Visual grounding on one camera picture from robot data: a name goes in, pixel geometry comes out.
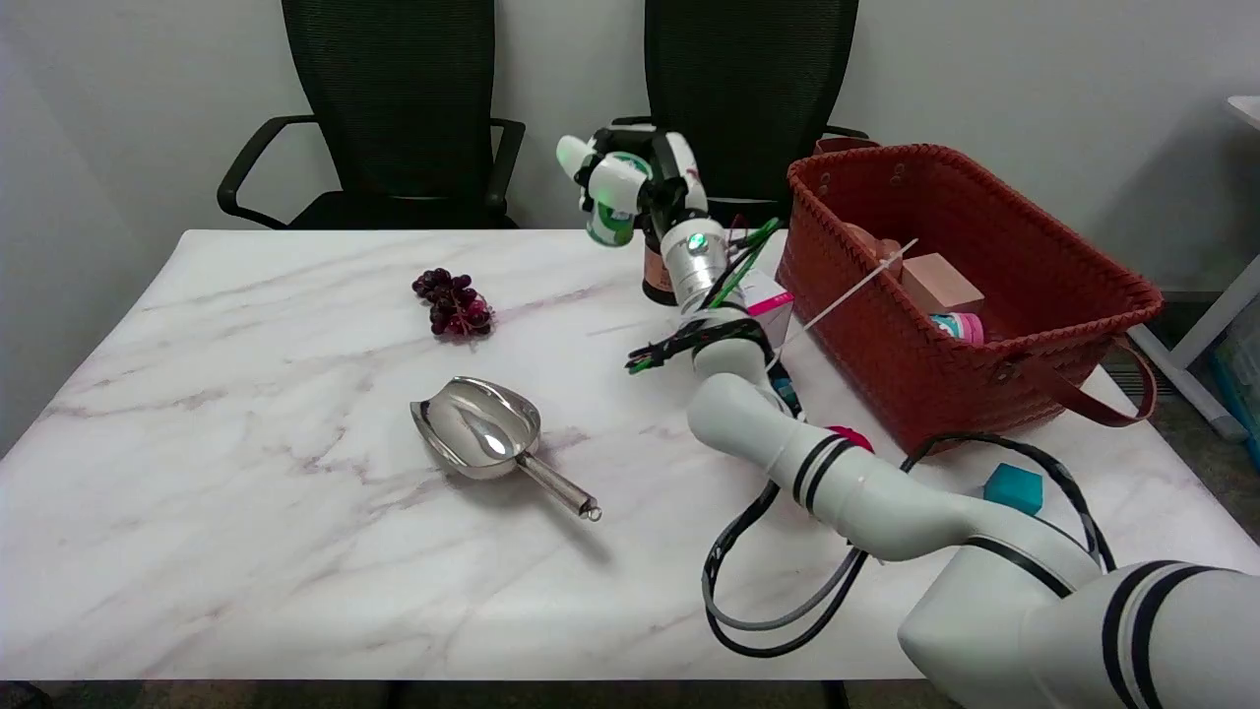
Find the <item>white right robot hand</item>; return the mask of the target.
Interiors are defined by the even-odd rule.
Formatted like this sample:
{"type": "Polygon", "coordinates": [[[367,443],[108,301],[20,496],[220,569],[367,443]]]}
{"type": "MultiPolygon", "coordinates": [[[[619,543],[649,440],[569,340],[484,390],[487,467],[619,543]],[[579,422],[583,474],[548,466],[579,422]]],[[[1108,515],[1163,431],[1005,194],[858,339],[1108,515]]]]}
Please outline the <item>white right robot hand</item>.
{"type": "Polygon", "coordinates": [[[591,139],[564,135],[554,157],[580,185],[585,230],[598,246],[629,246],[643,219],[662,235],[684,222],[711,218],[690,145],[651,118],[616,118],[591,139]]]}

